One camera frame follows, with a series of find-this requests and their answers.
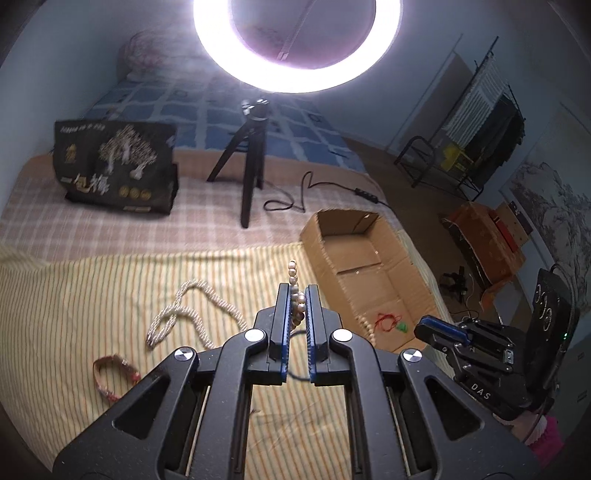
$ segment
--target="black tool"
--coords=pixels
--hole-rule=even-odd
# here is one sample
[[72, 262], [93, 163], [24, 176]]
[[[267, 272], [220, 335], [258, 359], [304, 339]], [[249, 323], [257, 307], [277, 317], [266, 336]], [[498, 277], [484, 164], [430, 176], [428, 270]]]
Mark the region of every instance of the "black tool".
[[[285, 381], [290, 305], [289, 285], [281, 284], [276, 306], [261, 310], [253, 329], [215, 350], [176, 350], [60, 452], [54, 476], [243, 478], [252, 385]], [[353, 479], [536, 474], [532, 452], [420, 351], [374, 350], [322, 308], [317, 286], [306, 289], [306, 305], [311, 382], [344, 386]]]
[[458, 302], [464, 303], [464, 294], [468, 292], [466, 287], [466, 270], [460, 266], [458, 273], [444, 273], [442, 277], [451, 278], [452, 285], [446, 283], [439, 283], [439, 288], [447, 293], [450, 297], [456, 298]]
[[209, 174], [207, 181], [215, 181], [223, 166], [236, 151], [238, 146], [245, 140], [248, 142], [246, 148], [246, 160], [244, 164], [244, 177], [242, 179], [242, 207], [240, 212], [240, 224], [248, 228], [251, 219], [252, 195], [255, 184], [262, 189], [265, 170], [265, 149], [267, 142], [267, 123], [269, 115], [269, 101], [257, 100], [254, 105], [242, 102], [242, 112], [246, 121], [234, 134], [230, 143], [217, 161], [216, 166]]
[[455, 381], [504, 420], [525, 410], [549, 411], [556, 373], [568, 349], [579, 309], [557, 275], [540, 269], [527, 333], [478, 319], [457, 326], [423, 317], [415, 335], [442, 351]]

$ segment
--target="tripod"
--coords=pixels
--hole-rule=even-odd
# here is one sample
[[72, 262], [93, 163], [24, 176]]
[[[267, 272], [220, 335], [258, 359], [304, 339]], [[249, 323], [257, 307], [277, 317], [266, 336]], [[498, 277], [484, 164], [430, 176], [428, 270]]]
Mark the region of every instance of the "tripod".
[[265, 168], [265, 144], [267, 141], [267, 120], [269, 101], [259, 99], [254, 105], [242, 102], [242, 111], [246, 116], [246, 122], [234, 134], [230, 143], [217, 161], [216, 166], [209, 174], [207, 181], [215, 181], [230, 156], [236, 151], [238, 145], [248, 140], [246, 161], [244, 164], [244, 177], [242, 179], [242, 207], [240, 212], [240, 224], [248, 228], [251, 219], [252, 195], [255, 182], [262, 189], [262, 181]]

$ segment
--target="black bag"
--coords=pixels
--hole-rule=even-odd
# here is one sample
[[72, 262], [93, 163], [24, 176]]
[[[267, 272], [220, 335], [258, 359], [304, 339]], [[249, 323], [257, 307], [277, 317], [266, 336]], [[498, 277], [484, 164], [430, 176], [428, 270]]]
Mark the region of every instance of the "black bag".
[[169, 214], [178, 190], [176, 127], [147, 122], [56, 122], [53, 168], [66, 199]]

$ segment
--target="pink bracelet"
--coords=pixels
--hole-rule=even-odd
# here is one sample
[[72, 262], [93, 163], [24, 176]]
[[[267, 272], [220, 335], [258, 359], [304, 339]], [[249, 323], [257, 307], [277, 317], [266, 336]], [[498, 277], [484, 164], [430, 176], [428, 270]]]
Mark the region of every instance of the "pink bracelet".
[[125, 374], [131, 382], [136, 385], [142, 378], [139, 370], [130, 364], [125, 358], [120, 355], [108, 355], [102, 356], [101, 358], [94, 361], [92, 364], [92, 370], [95, 376], [95, 386], [99, 393], [105, 397], [111, 403], [116, 402], [120, 399], [120, 396], [116, 395], [115, 392], [109, 390], [106, 386], [100, 383], [100, 369], [108, 365], [117, 365], [119, 369]]

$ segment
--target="ring light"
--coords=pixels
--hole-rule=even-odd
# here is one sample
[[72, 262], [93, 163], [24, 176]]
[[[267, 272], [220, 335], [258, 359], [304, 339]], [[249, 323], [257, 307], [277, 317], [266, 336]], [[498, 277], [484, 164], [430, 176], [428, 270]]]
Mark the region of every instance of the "ring light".
[[363, 43], [344, 60], [306, 70], [274, 63], [251, 51], [232, 25], [232, 0], [195, 0], [195, 29], [206, 52], [238, 80], [269, 92], [317, 92], [353, 80], [374, 65], [398, 32], [401, 0], [375, 0], [374, 24]]

